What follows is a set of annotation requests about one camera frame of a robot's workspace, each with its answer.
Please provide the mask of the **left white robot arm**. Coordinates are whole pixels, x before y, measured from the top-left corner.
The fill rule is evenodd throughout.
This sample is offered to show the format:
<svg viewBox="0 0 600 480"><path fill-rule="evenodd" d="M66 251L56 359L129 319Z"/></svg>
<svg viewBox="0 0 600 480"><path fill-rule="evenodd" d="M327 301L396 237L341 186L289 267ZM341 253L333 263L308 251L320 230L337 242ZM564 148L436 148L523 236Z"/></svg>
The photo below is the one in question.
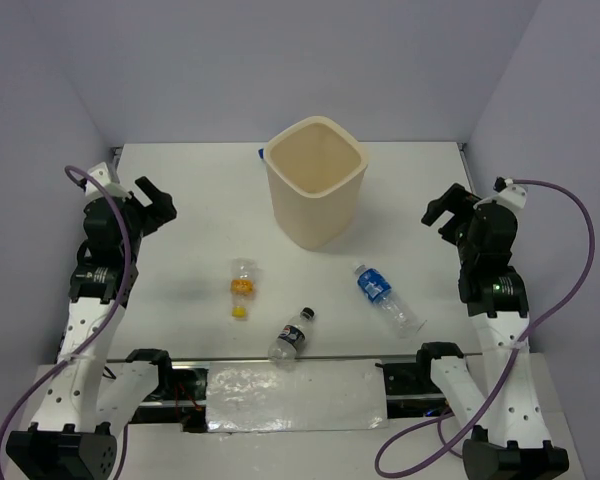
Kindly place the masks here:
<svg viewBox="0 0 600 480"><path fill-rule="evenodd" d="M87 198L86 238L71 275L68 320L56 364L24 394L43 399L23 430L0 431L0 447L28 479L116 479L126 456L127 427L140 404L176 385L167 351L134 349L109 385L103 375L114 334L138 276L142 240L173 221L170 194L148 178L132 192L97 168L80 185Z"/></svg>

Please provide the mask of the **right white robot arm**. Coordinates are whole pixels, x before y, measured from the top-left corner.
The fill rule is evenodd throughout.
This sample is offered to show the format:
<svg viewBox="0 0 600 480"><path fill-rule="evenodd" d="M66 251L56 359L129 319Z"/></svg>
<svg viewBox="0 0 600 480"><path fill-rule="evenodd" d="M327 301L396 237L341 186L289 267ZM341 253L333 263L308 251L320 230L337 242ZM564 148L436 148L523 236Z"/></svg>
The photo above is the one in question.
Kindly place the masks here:
<svg viewBox="0 0 600 480"><path fill-rule="evenodd" d="M457 248L458 290L481 348L486 388L480 390L463 353L453 343L425 343L418 352L416 383L445 395L461 427L462 461L470 479L555 479L566 473L567 451L554 445L542 416L530 365L526 288L510 264L526 202L516 186L481 199L459 184L431 201L422 218Z"/></svg>

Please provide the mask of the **orange label plastic bottle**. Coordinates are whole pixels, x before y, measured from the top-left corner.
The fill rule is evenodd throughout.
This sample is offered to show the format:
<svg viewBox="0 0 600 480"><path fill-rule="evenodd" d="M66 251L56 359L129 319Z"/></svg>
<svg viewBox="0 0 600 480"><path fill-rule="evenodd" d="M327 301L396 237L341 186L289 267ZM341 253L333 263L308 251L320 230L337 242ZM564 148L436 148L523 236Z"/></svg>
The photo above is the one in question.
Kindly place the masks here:
<svg viewBox="0 0 600 480"><path fill-rule="evenodd" d="M230 294L232 298L231 316L245 320L256 296L258 268L254 260L238 258L231 264Z"/></svg>

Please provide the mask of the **black cap pepsi bottle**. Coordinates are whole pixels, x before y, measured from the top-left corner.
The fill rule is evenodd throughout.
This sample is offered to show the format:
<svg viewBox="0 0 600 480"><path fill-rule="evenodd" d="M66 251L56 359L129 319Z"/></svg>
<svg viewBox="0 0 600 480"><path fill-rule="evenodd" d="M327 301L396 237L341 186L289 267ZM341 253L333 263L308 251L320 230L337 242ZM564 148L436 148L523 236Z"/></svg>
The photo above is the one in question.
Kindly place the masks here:
<svg viewBox="0 0 600 480"><path fill-rule="evenodd" d="M290 368L310 340L315 311L304 307L292 317L279 332L268 349L268 360L281 368Z"/></svg>

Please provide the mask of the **blue label plastic bottle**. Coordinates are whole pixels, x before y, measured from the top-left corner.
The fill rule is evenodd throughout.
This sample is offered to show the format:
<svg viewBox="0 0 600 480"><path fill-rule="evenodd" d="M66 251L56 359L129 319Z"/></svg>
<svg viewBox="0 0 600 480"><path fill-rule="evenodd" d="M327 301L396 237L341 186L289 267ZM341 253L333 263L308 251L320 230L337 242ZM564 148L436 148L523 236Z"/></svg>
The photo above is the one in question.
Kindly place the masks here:
<svg viewBox="0 0 600 480"><path fill-rule="evenodd" d="M414 313L403 296L377 269L356 262L353 274L358 289L394 336L411 338L422 329L425 321Z"/></svg>

